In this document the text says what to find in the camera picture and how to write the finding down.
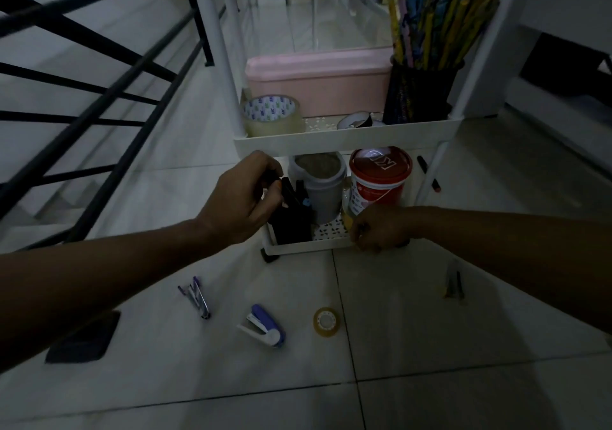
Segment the mesh pen holder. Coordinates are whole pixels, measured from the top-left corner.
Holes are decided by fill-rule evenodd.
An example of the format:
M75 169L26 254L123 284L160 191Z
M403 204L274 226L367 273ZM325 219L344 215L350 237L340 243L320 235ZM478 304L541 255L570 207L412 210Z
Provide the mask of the mesh pen holder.
M451 106L446 102L462 61L442 70L417 70L391 60L393 68L382 116L387 125L441 121Z

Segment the bundle of pencils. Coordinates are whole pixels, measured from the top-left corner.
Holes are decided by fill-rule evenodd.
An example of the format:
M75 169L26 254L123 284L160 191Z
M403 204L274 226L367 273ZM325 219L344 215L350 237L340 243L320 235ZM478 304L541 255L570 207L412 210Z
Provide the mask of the bundle of pencils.
M418 70L459 65L499 0L388 0L395 61Z

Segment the black marker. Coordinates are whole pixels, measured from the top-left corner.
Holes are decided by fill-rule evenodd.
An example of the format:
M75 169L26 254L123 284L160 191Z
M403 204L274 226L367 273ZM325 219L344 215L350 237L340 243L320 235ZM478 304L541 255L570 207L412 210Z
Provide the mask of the black marker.
M419 163L423 173L426 174L427 173L427 163L423 159L423 156L417 156L417 162ZM433 179L432 188L436 193L440 193L440 191L442 191L442 189L440 188L440 184L438 183L436 179Z

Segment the hand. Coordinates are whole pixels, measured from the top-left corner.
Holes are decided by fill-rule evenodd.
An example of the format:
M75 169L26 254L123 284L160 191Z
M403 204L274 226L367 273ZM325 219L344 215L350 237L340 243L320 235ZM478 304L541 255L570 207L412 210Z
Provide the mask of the hand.
M351 240L361 250L379 252L417 237L414 208L371 204L353 221Z
M278 161L254 151L219 177L195 218L208 236L208 250L213 247L211 254L248 240L283 202L280 181L265 183L261 178L267 169L283 175ZM264 188L267 194L261 199Z

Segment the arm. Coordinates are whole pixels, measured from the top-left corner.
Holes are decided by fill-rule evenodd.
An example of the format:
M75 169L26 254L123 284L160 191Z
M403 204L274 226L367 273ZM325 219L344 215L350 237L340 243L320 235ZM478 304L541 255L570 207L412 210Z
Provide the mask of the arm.
M249 155L221 175L192 220L1 255L0 372L173 272L248 239L282 202L280 182L260 181L267 168L283 174L271 157Z
M612 333L612 226L503 212L370 206L351 239L361 249L426 238L536 298Z

